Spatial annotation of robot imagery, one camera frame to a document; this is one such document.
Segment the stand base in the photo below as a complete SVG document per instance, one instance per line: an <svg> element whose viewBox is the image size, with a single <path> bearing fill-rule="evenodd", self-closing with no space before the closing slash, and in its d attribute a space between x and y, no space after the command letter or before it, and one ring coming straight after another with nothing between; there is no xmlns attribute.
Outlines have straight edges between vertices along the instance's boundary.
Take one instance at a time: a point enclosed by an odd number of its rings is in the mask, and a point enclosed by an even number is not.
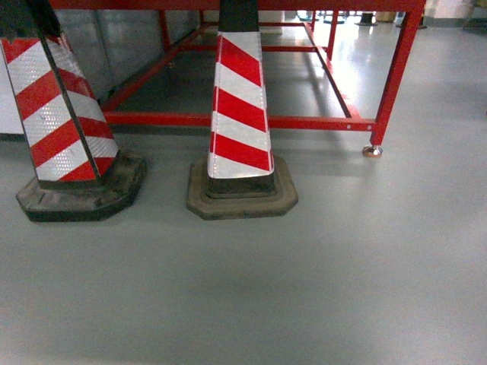
<svg viewBox="0 0 487 365"><path fill-rule="evenodd" d="M359 25L361 27L376 27L377 23L355 23L355 25Z"/></svg>
<svg viewBox="0 0 487 365"><path fill-rule="evenodd" d="M298 194L284 160L274 156L274 164L273 194L258 198L210 198L207 158L197 160L189 173L186 207L207 221L284 215L298 203Z"/></svg>
<svg viewBox="0 0 487 365"><path fill-rule="evenodd" d="M366 157L376 157L382 156L384 150L380 146L365 146L362 150L362 154Z"/></svg>
<svg viewBox="0 0 487 365"><path fill-rule="evenodd" d="M132 205L144 175L144 160L120 151L101 187L47 190L34 178L19 191L17 200L33 222L101 221Z"/></svg>

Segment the traffic cone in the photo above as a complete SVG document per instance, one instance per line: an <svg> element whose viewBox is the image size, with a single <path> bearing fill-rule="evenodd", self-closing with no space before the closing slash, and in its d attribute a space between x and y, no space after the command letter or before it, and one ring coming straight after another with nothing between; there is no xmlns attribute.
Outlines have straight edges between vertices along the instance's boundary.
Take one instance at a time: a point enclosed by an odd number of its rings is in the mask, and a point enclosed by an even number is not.
<svg viewBox="0 0 487 365"><path fill-rule="evenodd" d="M355 24L363 27L375 27L377 23L372 22L373 17L374 17L373 11L363 11L360 21Z"/></svg>
<svg viewBox="0 0 487 365"><path fill-rule="evenodd" d="M257 0L221 0L212 136L190 171L186 206L204 219L283 215L298 202L272 155Z"/></svg>
<svg viewBox="0 0 487 365"><path fill-rule="evenodd" d="M17 194L24 213L98 221L131 205L145 163L117 147L49 2L15 0L3 15L11 19L4 57L36 173Z"/></svg>

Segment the gray floor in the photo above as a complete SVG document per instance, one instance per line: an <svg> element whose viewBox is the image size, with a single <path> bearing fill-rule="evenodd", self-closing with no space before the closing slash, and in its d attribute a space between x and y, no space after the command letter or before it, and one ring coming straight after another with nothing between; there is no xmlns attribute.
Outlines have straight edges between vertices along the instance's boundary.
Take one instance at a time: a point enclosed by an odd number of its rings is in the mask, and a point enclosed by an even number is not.
<svg viewBox="0 0 487 365"><path fill-rule="evenodd" d="M364 116L397 34L339 28L336 61ZM14 199L28 149L0 141L0 363L486 364L486 37L418 34L379 160L361 156L366 133L272 131L300 196L284 217L202 221L184 202L208 131L151 129L116 135L149 163L134 206L32 224ZM316 59L265 62L272 113L337 112L310 93L328 100Z"/></svg>

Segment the gray wall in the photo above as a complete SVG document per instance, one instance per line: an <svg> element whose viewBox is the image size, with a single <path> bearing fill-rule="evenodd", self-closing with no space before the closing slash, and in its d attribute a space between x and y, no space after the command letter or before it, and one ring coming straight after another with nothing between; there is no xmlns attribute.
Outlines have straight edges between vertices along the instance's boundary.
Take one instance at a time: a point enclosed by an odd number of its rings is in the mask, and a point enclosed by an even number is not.
<svg viewBox="0 0 487 365"><path fill-rule="evenodd" d="M106 99L137 71L163 54L157 11L56 12L97 98ZM198 26L195 11L168 11L172 42Z"/></svg>

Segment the red metal table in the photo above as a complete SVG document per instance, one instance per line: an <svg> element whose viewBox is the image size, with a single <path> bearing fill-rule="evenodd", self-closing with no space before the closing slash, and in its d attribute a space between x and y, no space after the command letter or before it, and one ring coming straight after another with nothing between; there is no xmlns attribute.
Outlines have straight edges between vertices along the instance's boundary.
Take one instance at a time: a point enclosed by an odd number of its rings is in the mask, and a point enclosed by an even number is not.
<svg viewBox="0 0 487 365"><path fill-rule="evenodd" d="M178 44L170 44L167 35L165 11L170 10L218 10L219 0L50 0L56 9L85 9L85 10L159 10L164 57L152 66L139 79L129 82L118 90L102 105L108 123L112 125L172 125L172 126L210 126L210 114L195 113L143 113L119 112L118 105L135 93L145 82L169 65L171 60L183 51L213 50L216 46L192 44L192 41L205 30L214 25L202 22L202 26L192 32ZM421 21L425 0L259 0L260 10L296 11L303 9L326 9L333 11L332 27L328 45L321 46L314 36L314 19L304 23L262 23L262 26L297 26L304 27L312 46L264 46L264 52L316 52L326 74L333 86L344 118L324 116L269 116L271 128L282 129L319 129L337 131L371 132L371 148L365 148L364 154L378 157L382 150L387 124L392 113L394 101L399 90L399 84L406 68L407 59ZM351 100L342 92L339 80L333 74L331 62L333 44L336 34L338 11L404 11L406 16L396 45L396 51L390 65L389 74L380 100L375 119L360 117L358 110Z"/></svg>

